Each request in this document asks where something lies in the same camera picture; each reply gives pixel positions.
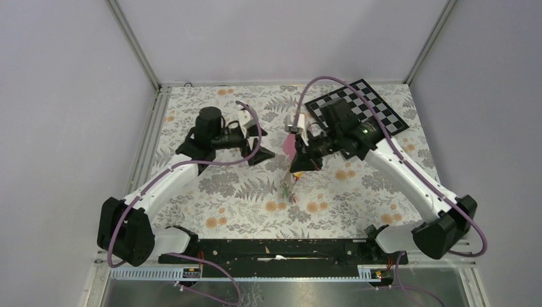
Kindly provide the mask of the red tag key bunch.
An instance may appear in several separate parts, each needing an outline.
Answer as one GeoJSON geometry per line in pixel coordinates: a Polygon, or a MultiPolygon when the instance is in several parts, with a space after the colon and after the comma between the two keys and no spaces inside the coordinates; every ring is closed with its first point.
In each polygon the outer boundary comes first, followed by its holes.
{"type": "Polygon", "coordinates": [[[288,199],[289,194],[294,194],[295,195],[294,187],[295,187],[297,182],[298,181],[295,181],[293,173],[290,173],[289,171],[287,171],[285,173],[283,179],[281,180],[282,197],[283,197],[283,199],[288,200],[290,203],[296,203],[297,202],[297,197],[296,196],[295,196],[296,201],[290,201],[288,199]]]}

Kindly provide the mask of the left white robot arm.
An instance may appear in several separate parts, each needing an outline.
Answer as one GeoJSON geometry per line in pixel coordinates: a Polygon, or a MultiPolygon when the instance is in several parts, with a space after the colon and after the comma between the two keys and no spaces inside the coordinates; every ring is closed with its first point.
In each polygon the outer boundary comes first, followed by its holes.
{"type": "Polygon", "coordinates": [[[123,264],[137,267],[153,256],[170,253],[184,263],[198,254],[197,235],[181,226],[154,230],[151,222],[161,208],[182,187],[197,179],[208,166],[230,166],[233,162],[217,162],[219,150],[239,149],[241,159],[255,165],[270,159],[273,152],[261,146],[266,132],[259,124],[255,110],[243,102],[237,119],[227,123],[217,107],[204,107],[195,124],[170,161],[149,181],[118,200],[104,201],[98,226],[98,247],[107,252],[109,267],[123,264]]]}

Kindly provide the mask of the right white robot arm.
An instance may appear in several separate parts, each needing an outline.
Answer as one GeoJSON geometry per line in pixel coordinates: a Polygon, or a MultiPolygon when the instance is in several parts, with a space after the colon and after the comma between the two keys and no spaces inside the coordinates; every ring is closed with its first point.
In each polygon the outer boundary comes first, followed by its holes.
{"type": "Polygon", "coordinates": [[[294,133],[296,154],[291,173],[318,171],[323,157],[346,152],[383,173],[418,211],[421,220],[378,229],[375,241],[366,247],[368,258],[377,264],[392,253],[418,249],[438,260],[470,230],[477,202],[473,197],[457,196],[430,178],[411,158],[403,154],[398,142],[370,117],[361,121],[343,98],[327,102],[322,114],[328,125],[312,135],[305,121],[286,118],[286,131],[294,133]]]}

